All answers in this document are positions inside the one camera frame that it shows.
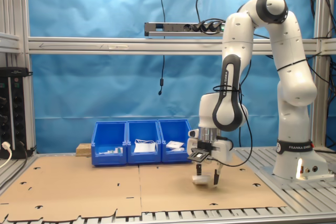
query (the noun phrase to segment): blue wall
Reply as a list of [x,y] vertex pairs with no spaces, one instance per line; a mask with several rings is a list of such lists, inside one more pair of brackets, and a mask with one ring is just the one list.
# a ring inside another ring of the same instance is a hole
[[[163,0],[167,22],[197,22],[196,0]],[[199,0],[201,20],[227,18],[248,0]],[[309,0],[286,0],[303,38],[313,36]],[[31,36],[143,38],[145,22],[162,22],[160,0],[29,0]],[[267,35],[265,30],[259,34]],[[198,124],[202,94],[219,84],[220,56],[166,56],[163,94],[158,96],[162,56],[32,55],[37,150],[74,152],[90,142],[96,121],[187,118]],[[243,103],[255,146],[277,140],[272,60],[253,56]],[[238,133],[227,134],[238,142]],[[246,126],[242,143],[249,146]]]

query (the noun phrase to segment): cardboard sheet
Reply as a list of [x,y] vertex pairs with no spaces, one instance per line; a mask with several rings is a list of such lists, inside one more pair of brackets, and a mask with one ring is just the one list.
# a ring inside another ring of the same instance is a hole
[[139,168],[94,168],[86,157],[40,157],[0,196],[0,217],[9,221],[70,221],[116,210],[141,215]]
[[[242,161],[234,155],[231,164]],[[216,164],[202,165],[214,176]],[[195,186],[195,165],[140,166],[143,212],[283,207],[286,204],[247,165],[224,166],[217,188]]]

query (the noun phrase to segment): black panel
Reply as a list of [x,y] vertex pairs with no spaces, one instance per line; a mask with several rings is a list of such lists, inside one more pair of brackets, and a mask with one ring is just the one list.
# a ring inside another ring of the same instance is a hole
[[[11,125],[11,117],[10,117],[10,98],[9,98],[9,85],[8,85],[8,77],[0,77],[0,98],[2,104],[0,104],[0,138],[1,144],[3,142],[9,142],[12,148],[12,125]],[[1,148],[0,158],[8,158],[8,151]]]
[[25,103],[23,94],[23,78],[11,77],[12,101],[13,101],[13,123],[15,143],[21,141],[27,146]]

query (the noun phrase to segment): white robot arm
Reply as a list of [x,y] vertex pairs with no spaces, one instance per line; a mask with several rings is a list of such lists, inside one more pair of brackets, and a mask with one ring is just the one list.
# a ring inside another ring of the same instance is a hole
[[258,27],[265,27],[269,32],[280,78],[274,174],[292,180],[321,179],[328,175],[325,160],[313,151],[309,140],[307,105],[316,98],[317,89],[306,61],[298,21],[288,11],[285,0],[250,0],[226,21],[219,92],[202,96],[198,129],[189,132],[189,159],[197,162],[195,183],[201,178],[201,162],[205,160],[218,162],[214,184],[218,183],[220,168],[230,162],[233,147],[232,142],[221,137],[221,131],[234,131],[248,118],[247,109],[239,102],[239,82],[250,62],[253,34]]

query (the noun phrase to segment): blue storage bin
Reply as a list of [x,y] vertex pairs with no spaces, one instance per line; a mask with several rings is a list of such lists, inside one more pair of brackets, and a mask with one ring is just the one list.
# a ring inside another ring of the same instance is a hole
[[[99,154],[116,147],[122,147],[122,153]],[[127,163],[127,127],[126,122],[97,122],[91,141],[92,164],[124,165]]]
[[[127,159],[129,164],[161,162],[161,137],[156,120],[127,121],[127,130]],[[153,140],[156,142],[155,152],[135,153],[135,139]]]
[[[159,128],[162,142],[162,162],[191,162],[191,160],[187,159],[188,132],[191,130],[188,120],[159,120]],[[184,151],[172,152],[171,149],[166,148],[166,144],[169,141],[184,143],[182,145]]]

